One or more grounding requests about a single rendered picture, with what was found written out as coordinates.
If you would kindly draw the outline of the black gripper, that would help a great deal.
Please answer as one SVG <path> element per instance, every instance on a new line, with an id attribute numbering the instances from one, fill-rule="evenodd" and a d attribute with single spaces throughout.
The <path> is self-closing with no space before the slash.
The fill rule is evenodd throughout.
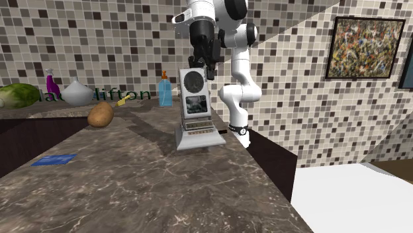
<path id="1" fill-rule="evenodd" d="M 214 81 L 216 63 L 220 59 L 221 43 L 214 35 L 214 25 L 208 20 L 197 20 L 189 27 L 190 43 L 194 48 L 193 56 L 188 57 L 190 68 L 198 66 L 198 60 L 205 61 L 206 77 Z"/>

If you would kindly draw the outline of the blue soap dispenser bottle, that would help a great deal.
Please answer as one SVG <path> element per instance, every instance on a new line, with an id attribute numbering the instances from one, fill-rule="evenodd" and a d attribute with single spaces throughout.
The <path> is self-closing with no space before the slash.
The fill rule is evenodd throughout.
<path id="1" fill-rule="evenodd" d="M 162 71 L 161 81 L 158 83 L 159 104 L 161 107 L 171 107 L 173 105 L 173 95 L 171 82 L 166 76 L 166 71 Z"/>

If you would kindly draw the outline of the green cabbage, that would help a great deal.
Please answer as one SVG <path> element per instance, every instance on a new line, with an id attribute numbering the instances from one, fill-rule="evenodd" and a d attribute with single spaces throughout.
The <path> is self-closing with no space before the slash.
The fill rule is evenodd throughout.
<path id="1" fill-rule="evenodd" d="M 0 88 L 0 108 L 25 108 L 37 102 L 39 98 L 39 90 L 30 84 L 14 83 Z"/>

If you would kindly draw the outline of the brown potato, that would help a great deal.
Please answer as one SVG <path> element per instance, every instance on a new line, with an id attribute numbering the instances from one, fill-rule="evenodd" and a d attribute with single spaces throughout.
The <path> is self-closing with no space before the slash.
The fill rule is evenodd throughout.
<path id="1" fill-rule="evenodd" d="M 100 102 L 88 114 L 87 122 L 95 128 L 108 126 L 114 117 L 113 108 L 107 102 Z"/>

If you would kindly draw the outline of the white round vase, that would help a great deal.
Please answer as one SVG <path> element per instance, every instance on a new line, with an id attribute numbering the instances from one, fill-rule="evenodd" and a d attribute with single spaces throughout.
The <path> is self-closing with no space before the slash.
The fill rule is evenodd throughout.
<path id="1" fill-rule="evenodd" d="M 73 77 L 71 84 L 62 92 L 62 99 L 76 107 L 88 105 L 93 99 L 94 92 L 79 82 L 78 77 Z"/>

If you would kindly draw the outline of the blue flat card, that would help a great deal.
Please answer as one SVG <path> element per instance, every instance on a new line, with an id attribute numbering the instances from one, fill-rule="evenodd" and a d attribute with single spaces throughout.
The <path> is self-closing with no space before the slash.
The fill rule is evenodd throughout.
<path id="1" fill-rule="evenodd" d="M 76 154 L 66 154 L 66 155 L 54 155 L 54 156 L 44 156 L 38 161 L 31 164 L 31 166 L 42 166 L 42 165 L 65 165 L 70 162 Z"/>

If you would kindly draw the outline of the dark framed wall picture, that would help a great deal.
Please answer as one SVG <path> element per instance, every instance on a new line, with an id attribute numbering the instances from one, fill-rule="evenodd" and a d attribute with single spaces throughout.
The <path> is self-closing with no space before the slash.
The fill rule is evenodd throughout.
<path id="1" fill-rule="evenodd" d="M 413 89 L 413 35 L 410 39 L 408 55 L 400 77 L 399 89 Z"/>

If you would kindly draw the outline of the purple spray bottle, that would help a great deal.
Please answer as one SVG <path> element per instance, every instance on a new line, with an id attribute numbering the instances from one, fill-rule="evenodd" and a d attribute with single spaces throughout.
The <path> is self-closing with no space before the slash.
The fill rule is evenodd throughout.
<path id="1" fill-rule="evenodd" d="M 51 97 L 52 94 L 58 98 L 60 95 L 60 88 L 53 80 L 53 69 L 45 69 L 46 72 L 46 87 L 47 91 L 49 92 L 49 96 Z"/>

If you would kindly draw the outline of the framed colourful abstract wall picture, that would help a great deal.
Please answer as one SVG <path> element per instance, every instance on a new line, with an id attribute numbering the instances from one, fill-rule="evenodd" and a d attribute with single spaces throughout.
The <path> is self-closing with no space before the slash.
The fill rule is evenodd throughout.
<path id="1" fill-rule="evenodd" d="M 404 19 L 336 17 L 327 79 L 388 79 L 402 38 Z"/>

